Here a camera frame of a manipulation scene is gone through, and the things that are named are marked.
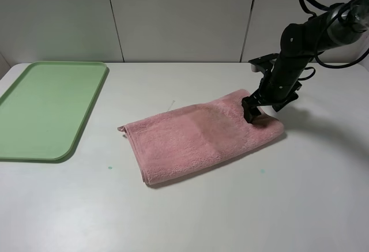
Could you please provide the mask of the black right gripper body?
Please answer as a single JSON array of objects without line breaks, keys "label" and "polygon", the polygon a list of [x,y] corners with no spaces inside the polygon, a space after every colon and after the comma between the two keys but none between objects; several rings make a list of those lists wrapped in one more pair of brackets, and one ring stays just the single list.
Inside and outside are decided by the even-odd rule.
[{"label": "black right gripper body", "polygon": [[247,112],[259,112],[258,107],[262,106],[272,106],[278,112],[298,98],[297,91],[301,87],[298,81],[293,85],[282,86],[262,80],[258,89],[247,97]]}]

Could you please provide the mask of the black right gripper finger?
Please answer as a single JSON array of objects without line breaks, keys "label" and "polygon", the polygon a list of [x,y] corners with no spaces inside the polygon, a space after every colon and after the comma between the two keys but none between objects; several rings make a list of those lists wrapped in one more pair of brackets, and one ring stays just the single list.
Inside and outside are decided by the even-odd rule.
[{"label": "black right gripper finger", "polygon": [[243,117],[247,123],[253,123],[254,119],[261,115],[258,106],[259,101],[253,97],[244,97],[242,99]]}]

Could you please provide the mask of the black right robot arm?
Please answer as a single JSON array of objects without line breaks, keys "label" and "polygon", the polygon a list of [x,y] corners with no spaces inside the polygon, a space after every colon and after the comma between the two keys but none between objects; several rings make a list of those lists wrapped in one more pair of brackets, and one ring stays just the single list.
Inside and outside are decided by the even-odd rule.
[{"label": "black right robot arm", "polygon": [[300,75],[316,61],[328,69],[351,67],[368,56],[344,65],[330,65],[319,56],[327,50],[358,41],[368,31],[368,0],[350,0],[325,6],[316,0],[299,0],[303,11],[310,15],[303,24],[289,24],[280,40],[280,52],[249,61],[254,72],[261,72],[258,89],[242,99],[243,116],[248,123],[261,115],[261,106],[272,106],[278,112],[298,98],[297,91],[304,80]]}]

